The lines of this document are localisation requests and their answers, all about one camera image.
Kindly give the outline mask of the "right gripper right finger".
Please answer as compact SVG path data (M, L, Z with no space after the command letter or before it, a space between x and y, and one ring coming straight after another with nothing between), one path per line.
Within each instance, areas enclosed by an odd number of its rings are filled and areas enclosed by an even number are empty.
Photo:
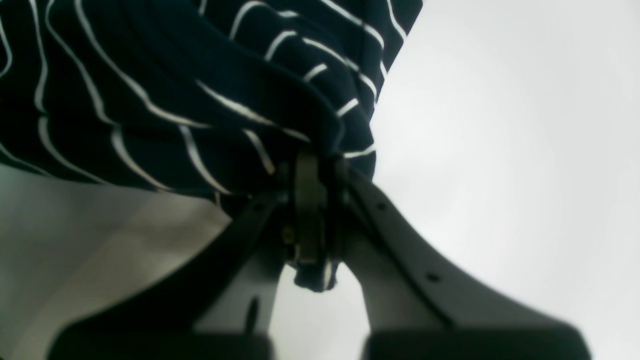
M589 360L571 324L482 283L441 255L345 161L322 167L336 250L361 286L364 360Z

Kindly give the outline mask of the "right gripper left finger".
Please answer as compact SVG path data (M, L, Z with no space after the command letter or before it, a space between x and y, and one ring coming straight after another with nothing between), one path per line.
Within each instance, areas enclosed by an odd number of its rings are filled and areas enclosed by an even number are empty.
M274 360L268 335L282 269L320 260L321 198L254 198L162 280L62 330L52 360Z

